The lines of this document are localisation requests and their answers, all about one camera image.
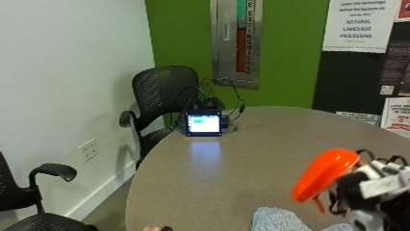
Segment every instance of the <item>electrical outlet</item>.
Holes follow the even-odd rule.
[[[93,139],[89,140],[85,144],[82,144],[78,149],[85,162],[89,161],[95,155],[98,155],[98,148]]]

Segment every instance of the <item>mesh chair back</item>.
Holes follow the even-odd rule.
[[[167,113],[179,113],[198,100],[198,77],[194,69],[181,65],[155,67],[139,72],[131,81],[141,115],[135,129],[143,130]]]
[[[38,189],[17,186],[7,163],[0,152],[0,212],[21,209],[41,201]]]

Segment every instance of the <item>orange toy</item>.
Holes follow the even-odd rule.
[[[292,199],[298,202],[311,198],[315,200],[320,191],[343,175],[358,160],[358,153],[343,148],[323,152],[310,164],[294,185]]]

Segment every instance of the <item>floor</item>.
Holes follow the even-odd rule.
[[[131,178],[113,192],[101,205],[82,220],[97,226],[99,231],[125,231],[126,196]]]

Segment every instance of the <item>round table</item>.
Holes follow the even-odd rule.
[[[366,148],[408,158],[410,141],[352,118],[288,107],[246,108],[236,131],[215,138],[173,132],[141,164],[129,189],[126,230],[248,231],[258,207],[292,211],[312,230],[344,222],[290,191],[320,152]],[[326,193],[320,199],[328,205]]]

